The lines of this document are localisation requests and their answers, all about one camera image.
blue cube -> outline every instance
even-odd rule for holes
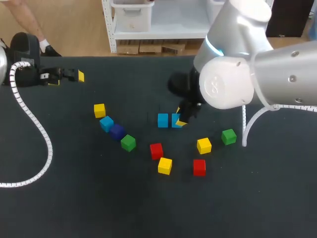
[[[106,116],[100,120],[100,125],[105,132],[109,132],[111,127],[113,127],[114,122],[109,116]]]
[[[168,128],[168,114],[167,113],[158,114],[158,127]]]
[[[109,134],[114,140],[120,141],[126,136],[127,133],[125,133],[125,130],[122,126],[114,124],[114,126],[111,127]]]
[[[179,125],[176,125],[176,123],[177,123],[177,121],[178,121],[178,119],[179,119],[179,114],[176,114],[176,113],[173,113],[172,114],[172,127],[173,128],[182,128],[181,126],[179,126]]]

wooden floor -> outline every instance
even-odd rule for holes
[[[63,56],[113,56],[110,53],[101,0],[27,0],[47,40]],[[9,44],[23,29],[0,4],[0,37]],[[279,48],[307,41],[302,38],[272,38]],[[191,45],[186,55],[196,54],[199,45]]]

shelving unit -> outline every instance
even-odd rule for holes
[[[111,18],[110,0],[102,2],[112,53],[116,53],[116,40],[200,39],[210,28],[205,0],[155,0],[149,32],[121,31],[116,16]]]

green cube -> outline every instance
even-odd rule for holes
[[[237,135],[233,129],[224,130],[221,135],[221,139],[225,145],[230,145],[236,142]]]
[[[130,152],[137,146],[135,139],[131,135],[126,135],[121,140],[121,147],[126,151]]]

red cube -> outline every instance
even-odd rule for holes
[[[163,157],[163,147],[161,143],[150,145],[152,160],[159,160]]]
[[[206,176],[205,160],[194,160],[194,176]]]

